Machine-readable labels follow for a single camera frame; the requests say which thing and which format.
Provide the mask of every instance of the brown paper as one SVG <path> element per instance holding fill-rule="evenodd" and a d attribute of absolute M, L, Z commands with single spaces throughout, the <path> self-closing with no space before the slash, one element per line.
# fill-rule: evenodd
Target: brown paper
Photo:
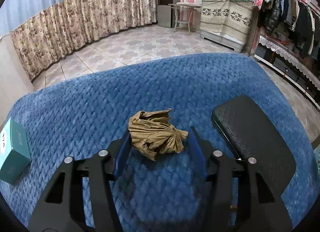
<path fill-rule="evenodd" d="M 139 111 L 129 119 L 132 145 L 142 155 L 155 161 L 157 154 L 180 153 L 188 132 L 169 123 L 171 109 L 156 112 Z"/>

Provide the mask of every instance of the silver screw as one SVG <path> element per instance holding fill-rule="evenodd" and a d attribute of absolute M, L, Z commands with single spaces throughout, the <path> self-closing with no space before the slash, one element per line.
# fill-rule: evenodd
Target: silver screw
<path fill-rule="evenodd" d="M 109 153 L 109 152 L 108 152 L 107 150 L 101 150 L 101 151 L 99 152 L 99 156 L 101 156 L 101 157 L 107 156 L 108 153 Z"/>
<path fill-rule="evenodd" d="M 256 158 L 253 158 L 253 157 L 250 157 L 248 159 L 248 162 L 251 163 L 251 164 L 256 164 L 257 163 L 257 159 Z"/>
<path fill-rule="evenodd" d="M 66 158 L 64 159 L 64 162 L 65 162 L 65 163 L 70 163 L 70 162 L 72 162 L 72 157 L 70 157 L 70 156 L 66 157 Z"/>
<path fill-rule="evenodd" d="M 216 157 L 220 157 L 220 156 L 223 155 L 223 153 L 222 153 L 222 151 L 215 150 L 215 151 L 213 152 L 213 155 L 216 156 Z"/>

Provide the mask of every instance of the black leather case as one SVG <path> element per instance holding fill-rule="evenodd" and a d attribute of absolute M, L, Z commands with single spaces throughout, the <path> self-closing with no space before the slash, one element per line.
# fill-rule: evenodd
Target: black leather case
<path fill-rule="evenodd" d="M 280 195 L 296 171 L 287 144 L 260 107 L 247 96 L 217 106 L 212 121 L 236 158 L 256 158 Z"/>

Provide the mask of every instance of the beige patterned cover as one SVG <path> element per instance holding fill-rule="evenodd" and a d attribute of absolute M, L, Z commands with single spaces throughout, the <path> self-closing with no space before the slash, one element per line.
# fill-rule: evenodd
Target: beige patterned cover
<path fill-rule="evenodd" d="M 31 17 L 11 36 L 20 62 L 32 80 L 86 43 L 153 22 L 156 0 L 64 0 Z"/>
<path fill-rule="evenodd" d="M 202 0 L 200 29 L 227 34 L 246 43 L 252 17 L 252 1 Z"/>

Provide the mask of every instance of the patterned blanket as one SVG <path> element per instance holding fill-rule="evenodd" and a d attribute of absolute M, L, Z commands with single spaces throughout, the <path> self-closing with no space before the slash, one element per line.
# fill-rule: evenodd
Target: patterned blanket
<path fill-rule="evenodd" d="M 121 67 L 20 98 L 9 117 L 26 130 L 32 163 L 14 185 L 0 181 L 0 191 L 18 219 L 28 225 L 42 190 L 63 159 L 87 158 L 107 148 L 122 137 L 129 118 L 140 110 L 173 108 L 170 122 L 176 128 L 195 126 L 203 139 L 232 156 L 212 126 L 211 112 L 241 94 L 265 112 L 296 160 L 296 173 L 282 194 L 296 226 L 319 193 L 311 144 L 264 70 L 238 54 L 193 54 Z M 183 152 L 156 162 L 131 150 L 123 175 L 110 183 L 124 232 L 199 230 L 211 185 L 197 175 L 188 144 L 184 145 Z M 87 223 L 94 226 L 87 179 L 84 188 Z"/>
<path fill-rule="evenodd" d="M 251 1 L 202 0 L 200 29 L 227 34 L 246 43 L 252 17 Z"/>

